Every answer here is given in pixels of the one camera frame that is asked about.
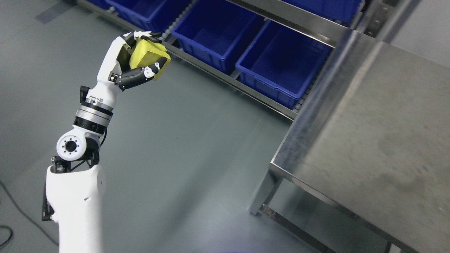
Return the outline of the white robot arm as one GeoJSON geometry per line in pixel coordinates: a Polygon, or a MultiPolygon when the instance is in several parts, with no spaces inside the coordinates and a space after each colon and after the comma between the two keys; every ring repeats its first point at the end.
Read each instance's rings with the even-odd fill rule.
{"type": "Polygon", "coordinates": [[[113,108],[80,87],[73,129],[57,141],[44,184],[42,221],[58,224],[60,253],[104,253],[102,198],[105,172],[99,152],[113,108]]]}

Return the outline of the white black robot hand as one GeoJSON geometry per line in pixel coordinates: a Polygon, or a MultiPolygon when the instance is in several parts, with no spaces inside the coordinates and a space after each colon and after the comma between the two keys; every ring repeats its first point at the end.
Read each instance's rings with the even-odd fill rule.
{"type": "Polygon", "coordinates": [[[152,64],[135,68],[130,66],[130,59],[131,51],[138,41],[144,40],[160,45],[161,36],[160,32],[132,31],[116,37],[100,66],[97,84],[89,89],[84,101],[112,110],[116,106],[120,92],[156,80],[156,76],[161,74],[163,67],[168,64],[168,57],[161,56],[152,64]]]}

